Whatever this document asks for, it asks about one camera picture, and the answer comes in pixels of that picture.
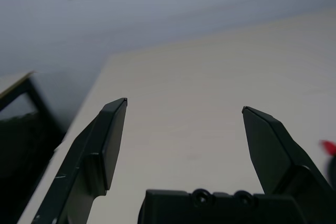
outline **beige tabletop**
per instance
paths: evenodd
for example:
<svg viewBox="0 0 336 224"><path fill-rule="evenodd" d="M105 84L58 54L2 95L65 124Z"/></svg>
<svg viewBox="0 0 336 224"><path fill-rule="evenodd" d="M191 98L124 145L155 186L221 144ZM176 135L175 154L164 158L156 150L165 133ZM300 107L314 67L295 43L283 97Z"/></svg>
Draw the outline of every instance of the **beige tabletop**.
<svg viewBox="0 0 336 224"><path fill-rule="evenodd" d="M111 57L19 223L30 223L72 141L127 97L111 190L88 223L134 224L148 188L261 193L243 106L279 119L325 174L336 140L336 10Z"/></svg>

